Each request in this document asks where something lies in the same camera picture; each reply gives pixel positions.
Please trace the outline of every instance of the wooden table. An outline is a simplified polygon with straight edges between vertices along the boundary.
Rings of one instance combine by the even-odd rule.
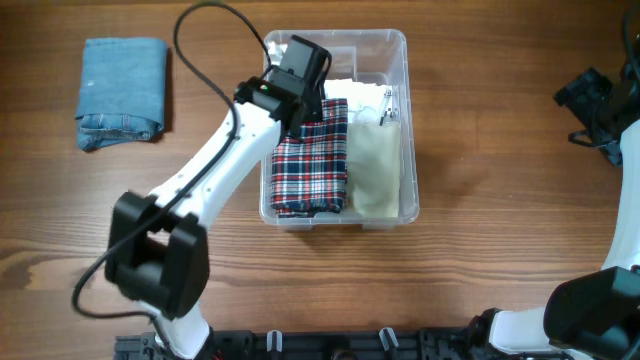
[[[140,319],[93,321],[69,305],[105,250],[111,209],[174,174],[226,107],[174,59],[173,120],[156,143],[84,153],[73,120],[84,40],[171,42],[186,4],[0,8],[0,358],[110,358]],[[611,1],[238,3],[274,29],[395,28],[407,37],[420,216],[393,231],[287,233],[258,214],[256,167],[209,233],[203,300],[216,329],[264,332],[465,325],[486,308],[541,306],[561,282],[599,269],[615,228],[622,172],[570,145],[580,123],[552,100],[589,66],[624,61]],[[231,93],[261,70],[242,23],[195,13],[182,46]],[[87,307],[130,307],[102,274]]]

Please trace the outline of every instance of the folded clothing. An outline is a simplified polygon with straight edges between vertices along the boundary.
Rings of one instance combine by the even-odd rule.
[[[322,102],[323,121],[301,125],[285,137],[271,165],[271,207],[278,217],[339,213],[347,183],[347,100]]]
[[[385,111],[393,107],[392,87],[365,84],[351,79],[327,80],[324,82],[327,98],[346,98],[349,105],[349,124],[377,123]]]
[[[152,38],[87,39],[76,110],[84,151],[149,140],[164,129],[167,43]]]
[[[347,202],[366,218],[397,217],[402,153],[400,123],[349,124]]]

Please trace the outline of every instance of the folded denim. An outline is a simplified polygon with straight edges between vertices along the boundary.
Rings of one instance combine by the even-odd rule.
[[[84,151],[164,130],[167,44],[151,38],[87,39],[76,110]]]

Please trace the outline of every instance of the plaid cloth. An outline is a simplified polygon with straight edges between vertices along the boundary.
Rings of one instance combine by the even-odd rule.
[[[339,213],[347,184],[347,99],[322,101],[323,121],[303,123],[273,151],[271,207],[278,217]]]

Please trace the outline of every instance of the clear plastic bin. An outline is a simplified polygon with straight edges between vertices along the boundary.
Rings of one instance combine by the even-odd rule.
[[[265,42],[286,44],[291,35],[301,36],[329,50],[333,65],[327,79],[347,79],[378,85],[392,85],[397,119],[402,136],[402,179],[400,210],[394,218],[364,218],[345,210],[340,214],[318,213],[313,218],[278,218],[271,208],[271,156],[262,160],[260,178],[260,216],[267,224],[292,230],[310,229],[315,225],[362,224],[364,228],[391,228],[413,222],[420,211],[411,98],[407,40],[402,32],[379,30],[275,30]]]

